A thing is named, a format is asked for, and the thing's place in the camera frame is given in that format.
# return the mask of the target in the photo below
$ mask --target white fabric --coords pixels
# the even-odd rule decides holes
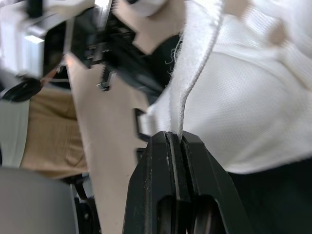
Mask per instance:
[[[199,78],[215,44],[223,13],[222,0],[186,1],[183,44],[171,82],[171,131],[182,138],[186,99]]]
[[[270,33],[279,23],[255,6],[243,20],[226,16],[186,101],[184,130],[198,135],[227,171],[252,173],[312,156],[312,59],[293,42],[270,44]],[[210,42],[197,35],[190,35],[193,43]],[[187,64],[175,69],[192,77]],[[141,118],[145,133],[175,130],[169,115],[170,92],[177,92],[173,85]]]
[[[0,101],[0,147],[5,167],[20,167],[26,144],[28,111],[29,101]]]

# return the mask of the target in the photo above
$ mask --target gray surface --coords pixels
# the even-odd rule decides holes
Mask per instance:
[[[77,233],[69,186],[24,170],[0,168],[0,190],[0,233]]]

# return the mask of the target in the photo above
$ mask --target white plastic part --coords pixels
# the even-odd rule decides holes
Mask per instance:
[[[130,7],[142,17],[155,14],[168,0],[138,0]]]
[[[93,5],[94,0],[47,0],[44,2],[43,18],[59,14],[60,18],[67,20]],[[25,71],[25,67],[31,55],[26,49],[25,37],[28,26],[39,19],[28,18],[23,1],[0,9],[1,60],[5,69],[14,74],[29,72]]]

